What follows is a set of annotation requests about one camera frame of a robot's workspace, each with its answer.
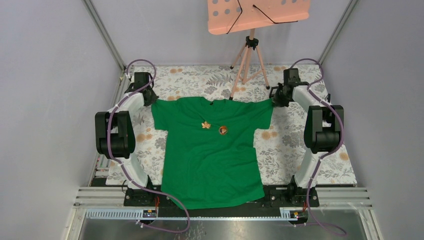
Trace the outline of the round orange white brooch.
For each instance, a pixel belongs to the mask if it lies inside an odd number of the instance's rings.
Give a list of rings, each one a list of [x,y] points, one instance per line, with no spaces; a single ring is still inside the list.
[[[227,133],[228,133],[228,128],[226,127],[226,126],[220,126],[219,127],[219,129],[218,129],[218,131],[219,131],[219,133],[221,134],[221,135],[226,135]]]

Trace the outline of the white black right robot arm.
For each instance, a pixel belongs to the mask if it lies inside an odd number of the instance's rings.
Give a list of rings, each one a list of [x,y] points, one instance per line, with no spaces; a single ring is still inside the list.
[[[291,177],[281,200],[292,206],[317,204],[315,186],[322,160],[343,143],[344,108],[317,97],[309,83],[300,79],[297,68],[283,71],[283,82],[270,89],[269,98],[274,107],[297,103],[307,114],[303,131],[306,152],[300,170]]]

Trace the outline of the green t-shirt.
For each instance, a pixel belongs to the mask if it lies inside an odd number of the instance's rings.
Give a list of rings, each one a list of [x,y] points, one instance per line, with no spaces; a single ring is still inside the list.
[[[226,208],[264,197],[254,147],[271,125],[270,99],[240,102],[182,97],[151,106],[154,128],[166,131],[161,190],[189,210]],[[211,124],[203,129],[202,123]],[[228,133],[221,135],[219,128]]]

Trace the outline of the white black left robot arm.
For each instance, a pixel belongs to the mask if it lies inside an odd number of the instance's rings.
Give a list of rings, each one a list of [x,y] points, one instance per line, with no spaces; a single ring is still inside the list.
[[[122,99],[111,109],[94,116],[96,150],[122,170],[127,184],[125,199],[148,206],[154,202],[155,192],[149,175],[135,154],[136,136],[131,117],[158,97],[150,73],[135,72],[129,79],[130,84]]]

